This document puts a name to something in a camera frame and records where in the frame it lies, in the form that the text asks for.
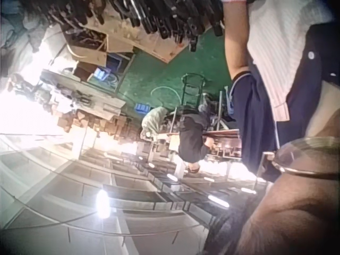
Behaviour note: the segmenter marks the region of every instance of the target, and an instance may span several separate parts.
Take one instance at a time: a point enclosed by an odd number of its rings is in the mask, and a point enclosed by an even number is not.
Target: workshop
[[[338,0],[1,0],[1,254],[340,254]]]

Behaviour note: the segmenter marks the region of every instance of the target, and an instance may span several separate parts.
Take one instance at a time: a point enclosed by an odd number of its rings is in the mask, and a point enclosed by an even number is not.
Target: button
[[[315,58],[314,52],[308,52],[308,58],[309,58],[310,60],[313,60],[313,59]]]

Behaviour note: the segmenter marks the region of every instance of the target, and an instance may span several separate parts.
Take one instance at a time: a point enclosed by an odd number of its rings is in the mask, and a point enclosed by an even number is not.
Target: hand
[[[213,138],[211,137],[207,137],[206,142],[204,143],[207,147],[209,147],[210,149],[213,148],[213,146],[215,145],[215,141],[213,140]]]

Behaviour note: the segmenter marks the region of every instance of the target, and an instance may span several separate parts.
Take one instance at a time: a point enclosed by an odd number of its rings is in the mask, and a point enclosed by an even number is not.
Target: striped shirt
[[[248,50],[265,84],[274,121],[290,120],[286,97],[300,65],[308,29],[332,19],[318,0],[257,0],[249,5]]]

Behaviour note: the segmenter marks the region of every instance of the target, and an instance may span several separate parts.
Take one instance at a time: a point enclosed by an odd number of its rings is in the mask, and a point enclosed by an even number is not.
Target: white hose
[[[153,94],[153,93],[155,92],[155,90],[157,90],[157,89],[169,89],[169,90],[172,90],[172,91],[175,92],[175,94],[177,95],[177,98],[179,99],[180,104],[181,104],[182,99],[181,99],[179,93],[178,93],[176,90],[174,90],[173,88],[170,88],[170,87],[167,87],[167,86],[160,86],[160,87],[157,87],[157,88],[153,89],[153,90],[151,91],[150,95],[152,96],[152,94]]]

